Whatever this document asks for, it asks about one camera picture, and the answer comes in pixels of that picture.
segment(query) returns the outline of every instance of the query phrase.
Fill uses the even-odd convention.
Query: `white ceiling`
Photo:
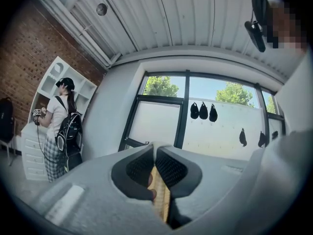
[[[292,49],[260,53],[244,27],[251,0],[60,0],[109,58],[167,46],[231,50],[264,63],[284,81],[301,56]],[[99,3],[109,8],[96,13]]]

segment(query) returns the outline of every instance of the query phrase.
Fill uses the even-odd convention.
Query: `plaid pants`
[[[48,174],[48,180],[49,182],[53,182],[65,174],[65,157],[57,147],[55,139],[51,139],[48,136],[45,139],[44,153],[45,169]]]

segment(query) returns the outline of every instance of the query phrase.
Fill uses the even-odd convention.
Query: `brown brick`
[[[27,0],[0,43],[0,98],[12,98],[18,134],[27,124],[36,89],[57,56],[94,84],[101,83],[104,69],[38,0]],[[37,105],[46,103],[40,97]]]

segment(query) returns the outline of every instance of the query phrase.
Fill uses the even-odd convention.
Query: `gray floor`
[[[19,155],[14,158],[12,165],[8,166],[6,151],[3,150],[0,150],[0,177],[9,192],[18,196],[27,204],[49,184],[48,181],[27,180],[24,174],[22,157]]]

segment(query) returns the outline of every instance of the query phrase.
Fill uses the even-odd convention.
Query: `backpack strap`
[[[66,111],[68,112],[67,108],[65,107],[62,99],[59,96],[55,96],[55,98],[60,102],[60,104],[62,104],[62,106],[64,107],[64,109],[66,109]]]

